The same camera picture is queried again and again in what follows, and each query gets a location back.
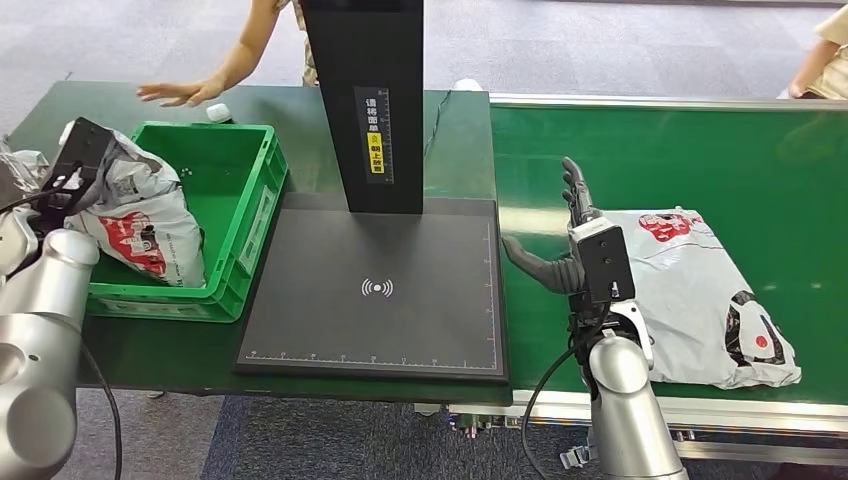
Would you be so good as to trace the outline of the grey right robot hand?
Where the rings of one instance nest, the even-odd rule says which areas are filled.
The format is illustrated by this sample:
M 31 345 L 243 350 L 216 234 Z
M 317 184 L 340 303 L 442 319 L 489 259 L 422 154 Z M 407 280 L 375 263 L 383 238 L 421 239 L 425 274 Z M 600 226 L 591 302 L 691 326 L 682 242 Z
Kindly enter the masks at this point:
M 562 197 L 570 211 L 569 227 L 580 227 L 599 218 L 601 213 L 593 205 L 582 169 L 568 156 L 562 159 L 562 167 L 566 184 Z M 585 268 L 576 247 L 572 246 L 570 255 L 563 259 L 544 260 L 525 250 L 513 237 L 505 236 L 501 241 L 509 261 L 549 291 L 573 295 L 588 290 Z

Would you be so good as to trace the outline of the person's hand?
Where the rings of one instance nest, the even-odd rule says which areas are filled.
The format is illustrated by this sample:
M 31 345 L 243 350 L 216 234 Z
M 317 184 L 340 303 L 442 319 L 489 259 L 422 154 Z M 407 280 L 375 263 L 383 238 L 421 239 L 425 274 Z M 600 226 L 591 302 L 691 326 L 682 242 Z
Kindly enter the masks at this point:
M 142 102 L 159 102 L 161 107 L 194 107 L 217 98 L 225 91 L 225 84 L 218 80 L 203 80 L 193 83 L 151 83 L 140 85 L 136 97 Z

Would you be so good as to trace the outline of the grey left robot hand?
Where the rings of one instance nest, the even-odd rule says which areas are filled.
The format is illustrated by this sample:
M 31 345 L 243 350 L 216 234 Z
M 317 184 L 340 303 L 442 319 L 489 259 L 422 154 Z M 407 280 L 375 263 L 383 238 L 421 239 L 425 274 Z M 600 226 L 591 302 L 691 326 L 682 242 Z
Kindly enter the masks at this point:
M 112 136 L 105 147 L 104 153 L 101 155 L 93 183 L 85 190 L 81 199 L 76 201 L 71 207 L 71 215 L 78 214 L 94 205 L 104 202 L 107 192 L 107 174 L 119 155 L 123 152 L 123 147 L 117 141 L 117 138 Z

